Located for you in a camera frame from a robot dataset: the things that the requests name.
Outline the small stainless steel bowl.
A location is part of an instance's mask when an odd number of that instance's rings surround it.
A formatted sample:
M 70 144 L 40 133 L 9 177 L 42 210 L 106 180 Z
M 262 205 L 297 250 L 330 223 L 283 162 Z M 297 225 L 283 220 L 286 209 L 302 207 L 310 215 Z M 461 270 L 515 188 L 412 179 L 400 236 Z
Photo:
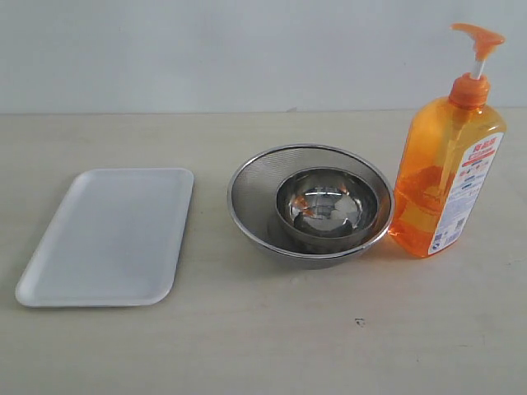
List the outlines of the small stainless steel bowl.
M 345 170 L 311 167 L 284 179 L 275 194 L 283 231 L 310 253 L 336 253 L 366 240 L 380 208 L 372 187 Z

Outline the white rectangular foam tray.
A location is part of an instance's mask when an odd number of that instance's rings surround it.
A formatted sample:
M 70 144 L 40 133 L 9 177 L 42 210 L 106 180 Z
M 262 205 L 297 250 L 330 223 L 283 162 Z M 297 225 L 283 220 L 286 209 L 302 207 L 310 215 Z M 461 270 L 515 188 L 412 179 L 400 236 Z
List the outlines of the white rectangular foam tray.
M 29 308 L 153 305 L 171 291 L 194 174 L 184 168 L 79 174 L 16 285 Z

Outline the orange pump soap bottle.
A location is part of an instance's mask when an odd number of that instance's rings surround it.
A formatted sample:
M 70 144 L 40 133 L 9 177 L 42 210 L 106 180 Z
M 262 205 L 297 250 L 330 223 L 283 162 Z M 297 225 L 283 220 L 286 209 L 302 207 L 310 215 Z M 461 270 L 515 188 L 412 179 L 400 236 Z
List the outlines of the orange pump soap bottle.
M 460 237 L 506 132 L 487 104 L 485 62 L 506 39 L 491 30 L 454 23 L 473 40 L 474 65 L 447 96 L 424 105 L 410 124 L 394 186 L 389 233 L 408 253 L 427 258 Z

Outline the steel mesh colander basket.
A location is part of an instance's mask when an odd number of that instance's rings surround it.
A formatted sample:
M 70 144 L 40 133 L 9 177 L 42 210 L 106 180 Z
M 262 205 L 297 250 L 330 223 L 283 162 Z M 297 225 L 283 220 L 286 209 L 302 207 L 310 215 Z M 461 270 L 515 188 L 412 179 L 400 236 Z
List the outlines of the steel mesh colander basket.
M 300 170 L 331 167 L 359 176 L 375 191 L 380 208 L 366 240 L 336 253 L 310 253 L 290 238 L 278 223 L 275 194 L 279 184 Z M 310 143 L 278 146 L 263 151 L 243 164 L 227 190 L 231 219 L 256 246 L 298 270 L 319 270 L 364 254 L 386 234 L 394 216 L 394 195 L 387 178 L 369 161 L 333 146 Z

